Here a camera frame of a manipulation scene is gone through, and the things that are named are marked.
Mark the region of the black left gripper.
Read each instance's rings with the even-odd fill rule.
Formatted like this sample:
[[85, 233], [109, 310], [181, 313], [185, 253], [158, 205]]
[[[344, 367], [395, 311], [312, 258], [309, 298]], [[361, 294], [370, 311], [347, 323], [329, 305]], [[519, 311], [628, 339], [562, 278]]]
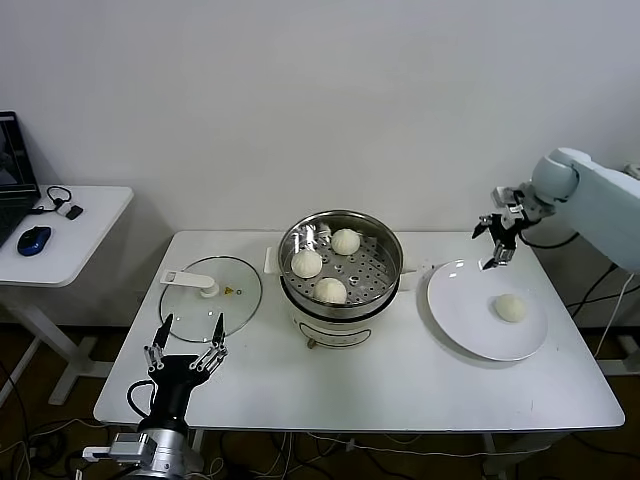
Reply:
[[187, 428], [185, 415], [192, 391], [204, 384], [228, 355], [224, 314], [220, 313], [210, 345], [202, 354], [163, 358], [172, 323], [173, 314], [169, 314], [157, 329], [151, 344], [144, 347], [148, 370], [153, 371], [149, 376], [157, 386], [147, 416], [148, 428]]

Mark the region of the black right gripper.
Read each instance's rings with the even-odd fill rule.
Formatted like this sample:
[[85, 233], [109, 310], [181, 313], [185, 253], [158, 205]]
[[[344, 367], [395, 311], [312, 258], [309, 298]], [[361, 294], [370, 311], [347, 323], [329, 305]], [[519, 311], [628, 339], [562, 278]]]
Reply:
[[507, 205], [499, 213], [479, 217], [472, 232], [472, 239], [489, 230], [494, 241], [492, 254], [479, 261], [481, 271], [506, 266], [512, 260], [519, 234], [530, 227], [530, 220], [520, 204]]

